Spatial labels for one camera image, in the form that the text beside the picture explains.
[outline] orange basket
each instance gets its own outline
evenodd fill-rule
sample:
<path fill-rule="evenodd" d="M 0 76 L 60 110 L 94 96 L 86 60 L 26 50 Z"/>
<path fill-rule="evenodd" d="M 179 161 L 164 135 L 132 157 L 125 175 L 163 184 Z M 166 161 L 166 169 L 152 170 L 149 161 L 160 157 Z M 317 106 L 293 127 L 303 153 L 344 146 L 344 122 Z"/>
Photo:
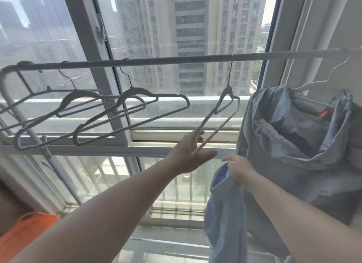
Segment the orange basket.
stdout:
<path fill-rule="evenodd" d="M 0 263 L 10 261 L 58 219 L 53 214 L 30 212 L 16 220 L 14 226 L 0 238 Z"/>

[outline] person's left arm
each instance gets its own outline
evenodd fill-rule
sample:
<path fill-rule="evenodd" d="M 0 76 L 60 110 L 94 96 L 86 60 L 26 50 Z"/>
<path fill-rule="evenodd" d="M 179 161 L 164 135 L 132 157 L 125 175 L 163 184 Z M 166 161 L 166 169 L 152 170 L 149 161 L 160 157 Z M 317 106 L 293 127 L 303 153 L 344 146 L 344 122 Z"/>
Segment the person's left arm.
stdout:
<path fill-rule="evenodd" d="M 84 203 L 11 262 L 112 262 L 163 189 L 216 156 L 215 151 L 193 156 L 197 144 L 189 149 L 191 137 L 185 135 L 165 159 Z"/>

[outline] person's left hand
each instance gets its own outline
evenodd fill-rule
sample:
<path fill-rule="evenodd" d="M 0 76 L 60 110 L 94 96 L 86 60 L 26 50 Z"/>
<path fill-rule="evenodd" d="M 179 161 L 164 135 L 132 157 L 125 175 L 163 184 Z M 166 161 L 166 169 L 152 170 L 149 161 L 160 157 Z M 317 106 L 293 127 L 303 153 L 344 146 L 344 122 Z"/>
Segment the person's left hand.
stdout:
<path fill-rule="evenodd" d="M 204 134 L 204 131 L 201 130 L 198 138 L 190 146 L 194 132 L 186 134 L 165 158 L 176 167 L 178 174 L 192 172 L 217 155 L 216 151 L 198 152 L 193 155 L 192 152 L 196 150 L 197 142 L 201 143 L 203 141 L 201 135 Z"/>

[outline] human arm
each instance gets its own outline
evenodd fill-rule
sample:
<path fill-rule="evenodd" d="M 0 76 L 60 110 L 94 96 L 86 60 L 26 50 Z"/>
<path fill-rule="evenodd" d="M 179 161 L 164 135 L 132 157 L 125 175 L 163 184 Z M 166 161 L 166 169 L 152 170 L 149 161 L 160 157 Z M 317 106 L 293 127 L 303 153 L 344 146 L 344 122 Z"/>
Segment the human arm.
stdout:
<path fill-rule="evenodd" d="M 362 262 L 362 235 L 264 178 L 244 157 L 223 161 L 232 161 L 230 174 L 255 197 L 298 263 Z"/>
<path fill-rule="evenodd" d="M 165 159 L 84 203 L 12 262 L 112 262 L 162 190 L 177 175 L 216 156 L 215 151 L 193 156 L 197 144 L 189 149 L 191 137 L 191 133 L 185 135 Z"/>

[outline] red clothing tag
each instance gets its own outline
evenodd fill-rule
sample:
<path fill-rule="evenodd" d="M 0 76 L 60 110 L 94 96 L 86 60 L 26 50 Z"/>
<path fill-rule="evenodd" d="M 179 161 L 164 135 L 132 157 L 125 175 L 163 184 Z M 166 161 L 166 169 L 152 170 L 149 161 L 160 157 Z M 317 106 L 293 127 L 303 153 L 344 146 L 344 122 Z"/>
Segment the red clothing tag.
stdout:
<path fill-rule="evenodd" d="M 332 111 L 331 109 L 325 108 L 324 110 L 322 110 L 321 112 L 318 113 L 317 119 L 319 119 L 319 120 L 325 119 L 327 117 L 327 115 L 329 113 L 331 113 L 331 111 Z"/>

